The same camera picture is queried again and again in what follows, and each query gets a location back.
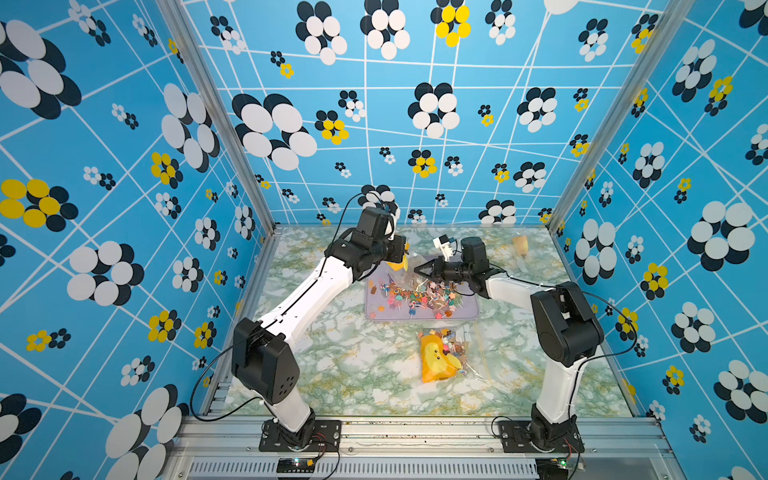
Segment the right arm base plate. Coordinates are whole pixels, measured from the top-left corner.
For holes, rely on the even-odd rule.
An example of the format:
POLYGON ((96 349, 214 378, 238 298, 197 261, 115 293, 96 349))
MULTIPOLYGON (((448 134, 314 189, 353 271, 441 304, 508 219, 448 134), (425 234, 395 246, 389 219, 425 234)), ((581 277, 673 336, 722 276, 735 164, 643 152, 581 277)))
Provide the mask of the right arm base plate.
POLYGON ((501 420, 492 430, 499 437, 505 453, 565 456, 585 452, 575 417, 557 424, 550 424, 545 419, 501 420))

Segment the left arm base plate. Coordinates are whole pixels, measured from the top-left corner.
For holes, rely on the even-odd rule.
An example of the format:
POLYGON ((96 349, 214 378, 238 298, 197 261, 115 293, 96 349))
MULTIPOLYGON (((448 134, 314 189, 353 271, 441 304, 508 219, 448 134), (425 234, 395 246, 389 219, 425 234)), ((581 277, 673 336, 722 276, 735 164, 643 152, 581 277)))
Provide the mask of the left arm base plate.
POLYGON ((342 422, 330 419, 312 419, 297 432, 291 432, 274 420, 262 425, 259 444, 260 452, 288 453, 323 451, 335 452, 339 449, 342 422))

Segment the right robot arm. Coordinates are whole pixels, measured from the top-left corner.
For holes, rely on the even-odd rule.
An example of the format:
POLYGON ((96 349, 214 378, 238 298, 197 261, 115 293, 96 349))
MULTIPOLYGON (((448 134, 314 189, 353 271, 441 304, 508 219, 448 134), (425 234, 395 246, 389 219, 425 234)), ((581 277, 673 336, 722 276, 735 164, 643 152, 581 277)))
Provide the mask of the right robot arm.
POLYGON ((572 281, 545 285, 515 279, 491 263, 478 237, 460 242, 460 259, 441 254, 413 268, 431 281, 465 283, 472 293, 532 312, 541 349, 547 356, 541 392, 532 406, 531 443, 553 451, 569 441, 584 451, 574 402, 586 363, 596 358, 604 332, 581 288, 572 281))

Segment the clear ziploc bag of lollipops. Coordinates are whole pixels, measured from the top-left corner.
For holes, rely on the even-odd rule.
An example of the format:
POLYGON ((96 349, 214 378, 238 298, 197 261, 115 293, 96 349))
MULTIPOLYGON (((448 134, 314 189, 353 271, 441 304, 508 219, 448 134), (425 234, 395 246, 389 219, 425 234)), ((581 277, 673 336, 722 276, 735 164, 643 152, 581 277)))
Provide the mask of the clear ziploc bag of lollipops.
POLYGON ((529 255, 530 251, 530 244, 529 244, 529 237, 525 234, 514 234, 511 237, 511 244, 515 251, 515 253, 525 259, 529 255))

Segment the yellow duck ziploc bag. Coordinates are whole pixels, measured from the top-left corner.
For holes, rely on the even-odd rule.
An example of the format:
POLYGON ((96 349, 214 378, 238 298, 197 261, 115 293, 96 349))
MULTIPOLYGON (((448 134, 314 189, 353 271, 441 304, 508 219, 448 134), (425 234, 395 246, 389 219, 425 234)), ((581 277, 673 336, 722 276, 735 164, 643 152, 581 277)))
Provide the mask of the yellow duck ziploc bag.
POLYGON ((406 256, 400 264, 388 263, 389 270, 381 284, 382 293, 401 301, 416 300, 421 302, 422 298, 435 299, 440 291, 439 283, 430 281, 414 272, 416 266, 435 258, 434 255, 423 257, 419 254, 413 254, 406 256))
POLYGON ((482 378, 469 362, 473 343, 465 327, 422 329, 418 332, 421 379, 423 383, 457 376, 482 378))

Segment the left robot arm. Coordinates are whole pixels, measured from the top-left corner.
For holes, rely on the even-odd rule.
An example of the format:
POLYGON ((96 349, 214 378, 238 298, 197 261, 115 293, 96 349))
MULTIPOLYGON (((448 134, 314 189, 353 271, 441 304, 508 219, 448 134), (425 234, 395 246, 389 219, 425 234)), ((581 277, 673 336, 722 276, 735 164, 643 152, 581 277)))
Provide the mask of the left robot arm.
POLYGON ((300 368, 293 347, 336 296, 380 263, 403 260, 405 238, 395 230, 394 213, 364 208, 357 226, 328 245, 306 280, 259 319, 243 319, 234 329, 231 372, 264 401, 293 447, 312 441, 315 422, 315 412, 298 391, 300 368))

